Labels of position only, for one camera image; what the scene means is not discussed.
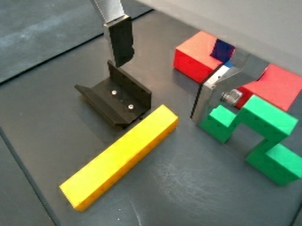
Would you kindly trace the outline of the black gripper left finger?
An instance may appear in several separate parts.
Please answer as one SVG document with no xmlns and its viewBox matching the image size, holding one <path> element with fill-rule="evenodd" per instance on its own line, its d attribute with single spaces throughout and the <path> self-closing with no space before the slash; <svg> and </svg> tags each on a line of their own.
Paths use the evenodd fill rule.
<svg viewBox="0 0 302 226">
<path fill-rule="evenodd" d="M 105 20 L 105 34 L 117 67 L 134 57 L 133 19 L 126 15 L 121 0 L 90 0 Z"/>
</svg>

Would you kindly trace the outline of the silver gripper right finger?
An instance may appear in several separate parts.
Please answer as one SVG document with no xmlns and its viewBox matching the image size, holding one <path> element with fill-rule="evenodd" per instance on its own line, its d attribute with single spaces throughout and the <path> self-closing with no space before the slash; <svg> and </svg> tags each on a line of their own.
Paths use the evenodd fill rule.
<svg viewBox="0 0 302 226">
<path fill-rule="evenodd" d="M 201 124 L 211 110 L 219 105 L 223 93 L 242 87 L 261 78 L 269 62 L 258 56 L 237 49 L 230 58 L 231 67 L 221 64 L 206 81 L 199 85 L 191 111 L 191 119 Z"/>
</svg>

